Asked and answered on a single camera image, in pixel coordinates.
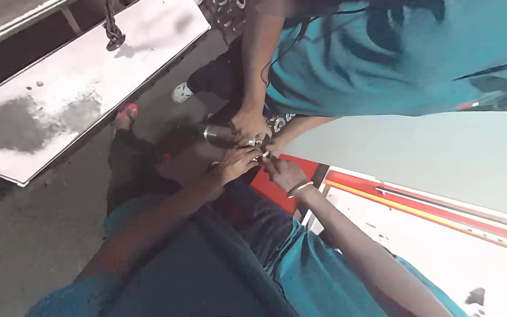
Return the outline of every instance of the black pants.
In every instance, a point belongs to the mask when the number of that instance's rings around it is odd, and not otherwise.
[[[148,141],[138,139],[132,131],[118,129],[111,143],[109,168],[111,178],[107,191],[107,215],[132,198],[147,193],[174,194],[181,185],[158,175],[154,168],[162,153]]]
[[[162,159],[161,154],[154,144],[138,139],[131,131],[116,131],[109,153],[107,215],[133,198],[148,193],[172,195],[181,190],[179,183],[156,172],[154,165]],[[211,203],[213,210],[230,222],[260,262],[267,264],[291,233],[291,215],[259,197],[241,178],[224,189],[221,197]]]
[[[195,70],[187,79],[187,87],[193,93],[213,92],[219,98],[229,100],[209,119],[210,123],[216,125],[229,123],[242,105],[244,89],[242,37],[236,38],[228,47],[228,51]]]

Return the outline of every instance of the person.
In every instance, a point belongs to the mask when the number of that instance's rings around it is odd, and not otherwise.
[[[150,153],[134,151],[127,137],[135,113],[124,107],[117,115],[113,142],[115,151],[130,153],[119,159],[141,165]],[[263,158],[261,165],[310,207],[341,253],[259,197],[241,175],[261,155],[251,146],[230,148],[185,187],[155,176],[164,186],[147,183],[153,188],[141,187],[142,195],[124,195],[105,220],[107,238],[95,256],[28,316],[465,316],[349,221],[293,162]],[[242,218],[228,222],[236,210]]]
[[[235,111],[222,121],[231,122],[240,144],[263,138],[275,114],[297,114],[267,147],[278,155],[338,117],[507,105],[498,100],[507,93],[507,67],[498,68],[507,65],[501,1],[282,0],[299,3],[292,13],[278,4],[262,10],[260,2],[248,1],[243,36],[173,90],[175,102],[200,91],[230,99]],[[339,3],[337,12],[322,9],[328,2]]]

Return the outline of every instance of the white wall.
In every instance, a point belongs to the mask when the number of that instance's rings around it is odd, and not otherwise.
[[[285,153],[507,213],[507,112],[345,117]]]

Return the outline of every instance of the teal shirt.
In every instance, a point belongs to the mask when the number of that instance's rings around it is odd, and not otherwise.
[[[157,204],[153,196],[128,202],[105,221],[105,233],[114,234],[127,217]],[[41,299],[28,316],[387,317],[346,258],[291,220],[288,238],[262,267],[240,235],[203,208],[128,280],[101,274],[74,283]],[[399,261],[455,317],[467,317],[412,265]]]
[[[292,47],[301,27],[285,29],[273,56],[266,107],[311,116],[421,116],[455,111],[505,90],[498,83],[486,91],[454,79],[507,64],[507,2],[449,0],[444,18],[434,13],[406,6],[400,25],[392,11],[385,14],[386,25],[370,11],[324,16]],[[392,32],[381,32],[386,27]],[[373,28],[379,30],[370,37]],[[493,76],[507,78],[507,70]]]

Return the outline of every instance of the concrete floor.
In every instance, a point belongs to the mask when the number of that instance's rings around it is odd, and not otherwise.
[[[218,31],[209,31],[137,99],[140,112],[133,127],[137,137],[163,141],[177,122],[200,122],[225,103],[212,94],[198,94],[175,105],[170,94],[226,47]],[[0,316],[24,316],[41,297],[70,283],[101,245],[112,134],[109,126],[102,129],[25,188],[0,179]],[[184,184],[222,153],[197,141],[175,155],[161,173]]]

